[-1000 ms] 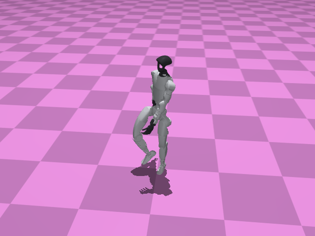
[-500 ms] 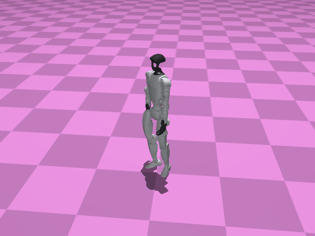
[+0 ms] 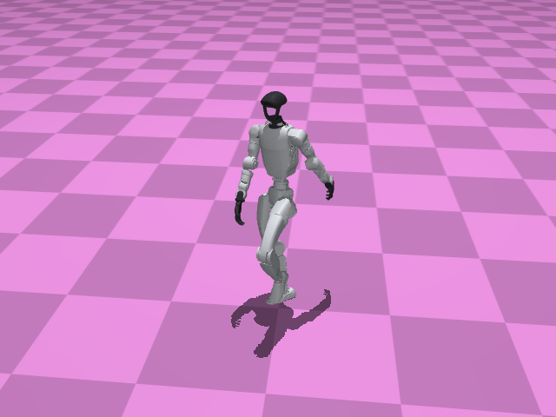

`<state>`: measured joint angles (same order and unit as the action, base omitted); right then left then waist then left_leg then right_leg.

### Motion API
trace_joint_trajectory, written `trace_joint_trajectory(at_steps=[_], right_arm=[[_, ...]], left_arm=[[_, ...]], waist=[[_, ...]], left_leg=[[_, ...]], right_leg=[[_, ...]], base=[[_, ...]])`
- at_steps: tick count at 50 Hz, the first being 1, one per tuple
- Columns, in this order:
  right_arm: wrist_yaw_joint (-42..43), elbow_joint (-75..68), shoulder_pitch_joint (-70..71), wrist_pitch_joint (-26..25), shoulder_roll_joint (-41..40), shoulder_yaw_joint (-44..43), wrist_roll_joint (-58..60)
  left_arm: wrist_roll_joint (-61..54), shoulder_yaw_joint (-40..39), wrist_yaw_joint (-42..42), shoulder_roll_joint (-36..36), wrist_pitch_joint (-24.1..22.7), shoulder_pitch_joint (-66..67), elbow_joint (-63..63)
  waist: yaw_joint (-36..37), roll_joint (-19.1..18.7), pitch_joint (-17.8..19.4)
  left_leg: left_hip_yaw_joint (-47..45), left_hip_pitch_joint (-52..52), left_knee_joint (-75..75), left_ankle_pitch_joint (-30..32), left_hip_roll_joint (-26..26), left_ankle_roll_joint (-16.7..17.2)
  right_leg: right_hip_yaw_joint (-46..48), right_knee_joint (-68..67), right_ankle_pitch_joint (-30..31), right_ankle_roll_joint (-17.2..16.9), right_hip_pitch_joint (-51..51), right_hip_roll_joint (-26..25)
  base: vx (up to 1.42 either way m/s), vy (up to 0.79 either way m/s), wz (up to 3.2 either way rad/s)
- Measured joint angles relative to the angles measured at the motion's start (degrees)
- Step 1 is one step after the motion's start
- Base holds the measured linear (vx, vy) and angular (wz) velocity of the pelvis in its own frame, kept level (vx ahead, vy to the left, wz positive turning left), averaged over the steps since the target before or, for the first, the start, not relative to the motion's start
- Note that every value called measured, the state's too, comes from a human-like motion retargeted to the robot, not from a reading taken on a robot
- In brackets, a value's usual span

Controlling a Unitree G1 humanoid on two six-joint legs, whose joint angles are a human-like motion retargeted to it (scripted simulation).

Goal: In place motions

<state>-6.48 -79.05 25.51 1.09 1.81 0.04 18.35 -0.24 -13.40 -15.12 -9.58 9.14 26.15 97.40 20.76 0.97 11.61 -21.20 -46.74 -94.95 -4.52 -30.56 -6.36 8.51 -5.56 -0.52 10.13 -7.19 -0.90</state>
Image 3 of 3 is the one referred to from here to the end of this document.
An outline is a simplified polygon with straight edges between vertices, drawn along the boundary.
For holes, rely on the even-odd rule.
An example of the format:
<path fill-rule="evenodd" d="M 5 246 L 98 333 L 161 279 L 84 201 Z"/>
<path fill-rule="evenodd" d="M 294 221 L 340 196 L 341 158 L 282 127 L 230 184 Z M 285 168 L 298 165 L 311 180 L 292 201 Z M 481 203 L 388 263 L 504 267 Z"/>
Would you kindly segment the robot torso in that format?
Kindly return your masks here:
<path fill-rule="evenodd" d="M 267 121 L 267 123 L 266 123 Z M 274 186 L 268 189 L 268 200 L 274 206 L 282 197 L 290 197 L 293 200 L 293 190 L 288 186 L 287 177 L 295 173 L 299 162 L 298 147 L 294 146 L 288 138 L 290 129 L 295 129 L 291 124 L 277 123 L 282 126 L 271 129 L 272 124 L 266 120 L 259 128 L 258 136 L 261 146 L 261 155 L 268 175 L 273 176 Z"/>

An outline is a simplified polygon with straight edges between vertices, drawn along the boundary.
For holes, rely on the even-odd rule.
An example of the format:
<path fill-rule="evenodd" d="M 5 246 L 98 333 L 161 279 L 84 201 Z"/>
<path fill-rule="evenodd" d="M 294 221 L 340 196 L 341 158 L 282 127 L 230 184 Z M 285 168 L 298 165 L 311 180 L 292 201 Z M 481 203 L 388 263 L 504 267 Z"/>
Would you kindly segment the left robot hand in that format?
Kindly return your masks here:
<path fill-rule="evenodd" d="M 334 193 L 334 180 L 333 180 L 333 184 L 331 185 L 330 182 L 325 182 L 325 187 L 328 189 L 327 193 L 329 192 L 329 194 L 327 194 L 326 196 L 328 196 L 326 199 L 330 199 L 333 197 L 333 193 Z"/>

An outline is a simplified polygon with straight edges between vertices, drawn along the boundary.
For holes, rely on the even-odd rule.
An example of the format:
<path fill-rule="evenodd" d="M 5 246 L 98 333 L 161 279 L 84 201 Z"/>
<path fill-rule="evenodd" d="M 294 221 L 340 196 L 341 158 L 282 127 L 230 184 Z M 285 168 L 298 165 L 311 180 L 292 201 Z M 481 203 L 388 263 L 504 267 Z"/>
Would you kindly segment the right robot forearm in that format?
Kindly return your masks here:
<path fill-rule="evenodd" d="M 244 160 L 243 160 L 244 161 Z M 238 190 L 235 195 L 237 196 L 238 191 L 243 192 L 243 200 L 247 197 L 247 191 L 250 185 L 251 178 L 253 177 L 252 171 L 245 169 L 242 165 L 242 177 L 239 182 Z"/>

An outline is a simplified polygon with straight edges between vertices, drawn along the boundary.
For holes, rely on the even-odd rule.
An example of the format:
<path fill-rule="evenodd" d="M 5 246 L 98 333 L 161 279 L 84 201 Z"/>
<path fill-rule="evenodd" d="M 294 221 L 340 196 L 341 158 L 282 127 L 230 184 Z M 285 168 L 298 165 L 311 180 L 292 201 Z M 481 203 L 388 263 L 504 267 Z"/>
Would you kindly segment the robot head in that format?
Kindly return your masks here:
<path fill-rule="evenodd" d="M 282 126 L 278 126 L 277 123 L 282 122 L 284 125 L 286 123 L 282 120 L 281 116 L 279 116 L 280 108 L 283 104 L 287 102 L 287 98 L 279 91 L 272 91 L 267 93 L 261 100 L 261 104 L 263 106 L 263 111 L 265 117 L 272 123 L 268 126 L 271 129 L 278 129 Z M 276 109 L 275 115 L 269 116 L 267 112 L 268 108 Z"/>

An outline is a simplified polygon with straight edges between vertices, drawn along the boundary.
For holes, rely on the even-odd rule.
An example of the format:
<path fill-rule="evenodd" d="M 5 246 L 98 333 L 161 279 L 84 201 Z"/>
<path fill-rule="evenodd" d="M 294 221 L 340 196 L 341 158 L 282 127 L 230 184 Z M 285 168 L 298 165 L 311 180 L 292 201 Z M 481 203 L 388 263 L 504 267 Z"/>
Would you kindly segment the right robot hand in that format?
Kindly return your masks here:
<path fill-rule="evenodd" d="M 235 220 L 238 222 L 239 225 L 244 225 L 245 222 L 242 222 L 242 220 L 241 220 L 242 203 L 245 202 L 245 199 L 243 200 L 243 192 L 242 191 L 238 191 L 237 197 L 235 198 L 235 200 L 236 200 Z"/>

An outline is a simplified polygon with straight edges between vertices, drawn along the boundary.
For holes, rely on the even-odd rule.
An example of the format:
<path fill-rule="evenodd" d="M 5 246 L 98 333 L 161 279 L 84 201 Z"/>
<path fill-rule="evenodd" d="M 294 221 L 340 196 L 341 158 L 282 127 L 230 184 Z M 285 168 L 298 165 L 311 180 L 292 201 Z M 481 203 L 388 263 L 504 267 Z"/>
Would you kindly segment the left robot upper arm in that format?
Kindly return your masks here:
<path fill-rule="evenodd" d="M 317 169 L 314 164 L 314 159 L 317 157 L 314 149 L 308 140 L 308 134 L 303 129 L 290 129 L 288 138 L 294 146 L 297 146 L 301 153 L 307 158 L 305 161 L 308 170 Z"/>

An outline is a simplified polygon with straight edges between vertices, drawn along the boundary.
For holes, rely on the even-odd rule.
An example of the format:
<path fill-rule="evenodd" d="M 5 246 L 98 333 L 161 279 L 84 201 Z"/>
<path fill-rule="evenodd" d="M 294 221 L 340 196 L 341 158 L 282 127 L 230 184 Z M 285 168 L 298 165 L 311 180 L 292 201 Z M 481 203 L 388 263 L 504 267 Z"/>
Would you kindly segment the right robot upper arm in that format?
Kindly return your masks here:
<path fill-rule="evenodd" d="M 256 169 L 258 167 L 257 157 L 260 151 L 258 131 L 261 125 L 253 125 L 249 130 L 248 157 L 243 161 L 245 169 Z"/>

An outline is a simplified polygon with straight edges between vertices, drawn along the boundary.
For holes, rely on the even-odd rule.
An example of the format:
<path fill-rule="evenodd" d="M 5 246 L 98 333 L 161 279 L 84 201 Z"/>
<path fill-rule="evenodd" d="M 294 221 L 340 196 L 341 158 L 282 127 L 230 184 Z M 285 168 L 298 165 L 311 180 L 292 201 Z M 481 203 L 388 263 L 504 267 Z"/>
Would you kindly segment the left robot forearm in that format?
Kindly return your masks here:
<path fill-rule="evenodd" d="M 325 182 L 330 182 L 331 185 L 332 185 L 333 184 L 333 177 L 325 170 L 325 167 L 324 167 L 323 163 L 321 162 L 321 160 L 316 157 L 314 159 L 314 164 L 315 164 L 317 169 L 313 169 L 313 171 L 314 171 L 315 174 L 317 174 L 320 181 L 323 182 L 324 185 L 325 185 Z"/>

